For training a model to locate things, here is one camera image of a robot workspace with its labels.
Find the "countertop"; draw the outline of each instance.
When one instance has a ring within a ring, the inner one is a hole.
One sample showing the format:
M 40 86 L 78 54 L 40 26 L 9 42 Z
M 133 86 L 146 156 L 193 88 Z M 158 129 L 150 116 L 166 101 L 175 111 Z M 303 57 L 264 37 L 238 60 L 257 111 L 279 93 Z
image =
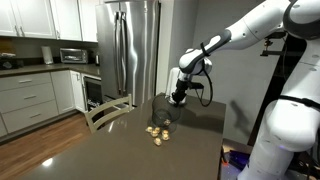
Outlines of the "countertop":
M 96 66 L 95 64 L 41 64 L 24 66 L 19 69 L 1 70 L 0 78 L 62 70 L 73 70 L 100 77 L 99 66 Z
M 187 102 L 159 147 L 145 131 L 151 99 L 21 179 L 217 179 L 226 106 L 202 107 L 189 96 Z

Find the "refrigerator door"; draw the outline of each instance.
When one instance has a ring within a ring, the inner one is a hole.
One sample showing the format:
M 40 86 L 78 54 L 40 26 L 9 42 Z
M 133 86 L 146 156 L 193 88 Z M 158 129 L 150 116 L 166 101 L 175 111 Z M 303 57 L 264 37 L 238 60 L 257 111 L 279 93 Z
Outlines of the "refrigerator door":
M 120 4 L 106 3 L 96 7 L 101 88 L 106 96 L 121 98 L 120 58 Z
M 158 1 L 120 2 L 121 71 L 124 95 L 140 105 L 155 95 L 158 49 Z

